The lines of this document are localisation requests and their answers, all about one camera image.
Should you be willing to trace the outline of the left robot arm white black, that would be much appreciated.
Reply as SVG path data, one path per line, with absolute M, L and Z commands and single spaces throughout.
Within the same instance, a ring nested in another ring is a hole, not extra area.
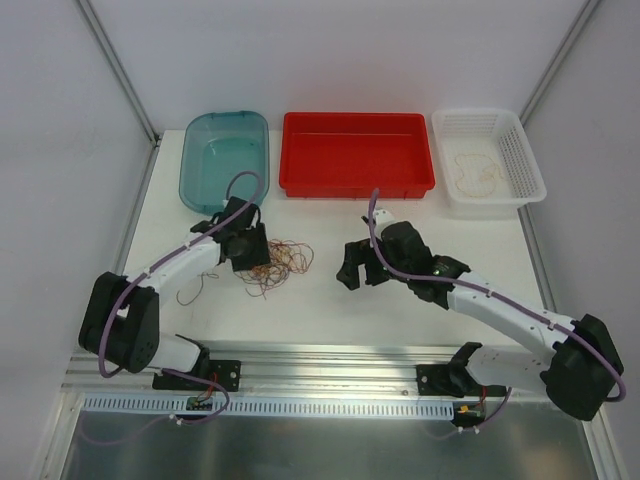
M 258 205 L 231 196 L 223 211 L 193 225 L 183 242 L 151 265 L 128 275 L 107 271 L 95 281 L 78 342 L 98 358 L 102 377 L 121 371 L 154 373 L 157 390 L 195 391 L 221 383 L 222 377 L 201 342 L 161 330 L 163 305 L 195 278 L 229 262 L 233 271 L 270 263 L 266 227 Z

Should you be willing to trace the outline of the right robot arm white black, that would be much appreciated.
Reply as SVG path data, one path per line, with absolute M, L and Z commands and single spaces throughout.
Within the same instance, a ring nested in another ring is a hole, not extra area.
M 483 387 L 543 393 L 581 421 L 625 398 L 624 367 L 602 320 L 576 320 L 509 298 L 465 263 L 432 253 L 408 221 L 382 218 L 368 226 L 368 238 L 344 247 L 336 278 L 347 289 L 395 280 L 420 300 L 476 319 L 518 345 L 469 341 L 447 363 L 420 368 L 421 387 L 457 398 Z

